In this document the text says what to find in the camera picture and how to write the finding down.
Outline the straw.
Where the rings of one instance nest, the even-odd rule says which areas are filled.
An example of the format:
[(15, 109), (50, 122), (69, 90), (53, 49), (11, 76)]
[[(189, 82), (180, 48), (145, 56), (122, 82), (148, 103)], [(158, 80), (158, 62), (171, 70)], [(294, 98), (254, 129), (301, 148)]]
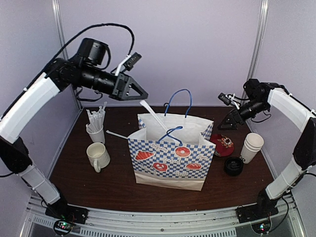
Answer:
[(154, 110), (151, 108), (151, 106), (145, 101), (140, 100), (140, 105), (142, 105), (156, 120), (156, 122), (164, 129), (164, 131), (167, 131), (166, 125), (161, 121), (161, 119), (157, 116), (157, 114), (154, 112)]

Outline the straw pointing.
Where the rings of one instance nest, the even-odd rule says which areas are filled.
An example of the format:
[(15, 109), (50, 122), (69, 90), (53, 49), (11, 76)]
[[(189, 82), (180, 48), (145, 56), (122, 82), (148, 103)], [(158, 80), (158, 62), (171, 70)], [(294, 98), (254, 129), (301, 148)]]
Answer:
[(106, 132), (107, 134), (113, 135), (113, 136), (115, 136), (115, 137), (119, 137), (119, 138), (128, 140), (128, 137), (123, 136), (123, 135), (120, 135), (120, 134), (117, 134), (117, 133), (114, 133), (114, 132), (111, 132), (111, 131), (109, 131), (109, 130), (106, 130), (105, 132)]

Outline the paper cup holding straws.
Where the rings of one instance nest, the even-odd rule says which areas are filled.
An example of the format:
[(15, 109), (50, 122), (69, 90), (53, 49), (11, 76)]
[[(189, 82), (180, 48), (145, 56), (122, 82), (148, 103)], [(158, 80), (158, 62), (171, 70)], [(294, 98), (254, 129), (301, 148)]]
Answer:
[(106, 115), (106, 106), (108, 102), (104, 102), (103, 106), (99, 106), (98, 111), (86, 110), (89, 123), (86, 125), (86, 132), (90, 136), (93, 143), (105, 144), (104, 120)]

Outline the blue checkered paper bag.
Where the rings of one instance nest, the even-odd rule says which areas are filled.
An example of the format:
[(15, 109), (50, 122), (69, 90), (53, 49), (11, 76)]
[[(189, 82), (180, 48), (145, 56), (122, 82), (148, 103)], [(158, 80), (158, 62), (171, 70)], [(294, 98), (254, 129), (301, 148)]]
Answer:
[(137, 118), (139, 129), (127, 138), (136, 183), (201, 191), (216, 148), (214, 122), (168, 111)]

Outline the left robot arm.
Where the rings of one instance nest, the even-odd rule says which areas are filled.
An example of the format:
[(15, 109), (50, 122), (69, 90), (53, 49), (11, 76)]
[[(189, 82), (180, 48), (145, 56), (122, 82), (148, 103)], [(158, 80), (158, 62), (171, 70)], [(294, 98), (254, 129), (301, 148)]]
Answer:
[(130, 71), (141, 55), (127, 55), (114, 73), (101, 69), (107, 44), (84, 38), (76, 54), (68, 60), (53, 59), (35, 81), (24, 89), (0, 119), (0, 158), (6, 167), (36, 191), (60, 219), (71, 215), (57, 188), (33, 164), (20, 133), (36, 113), (69, 85), (86, 87), (118, 101), (144, 100), (148, 93), (121, 68)]

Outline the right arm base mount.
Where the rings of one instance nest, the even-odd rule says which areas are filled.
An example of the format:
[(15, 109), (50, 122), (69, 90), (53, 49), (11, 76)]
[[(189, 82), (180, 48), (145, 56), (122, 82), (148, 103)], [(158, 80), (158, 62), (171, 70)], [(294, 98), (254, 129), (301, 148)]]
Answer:
[(268, 218), (269, 216), (276, 214), (278, 214), (278, 209), (276, 207), (260, 211), (258, 204), (252, 204), (249, 206), (240, 205), (236, 209), (236, 215), (240, 224)]

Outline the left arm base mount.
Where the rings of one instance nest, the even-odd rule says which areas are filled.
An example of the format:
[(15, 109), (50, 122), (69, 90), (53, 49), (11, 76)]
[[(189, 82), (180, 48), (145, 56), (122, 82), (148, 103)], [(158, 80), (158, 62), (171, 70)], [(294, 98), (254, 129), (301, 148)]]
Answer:
[(45, 211), (45, 215), (47, 216), (75, 224), (85, 224), (88, 213), (89, 211), (86, 208), (71, 205), (67, 205), (64, 211), (53, 209), (51, 205), (48, 205)]

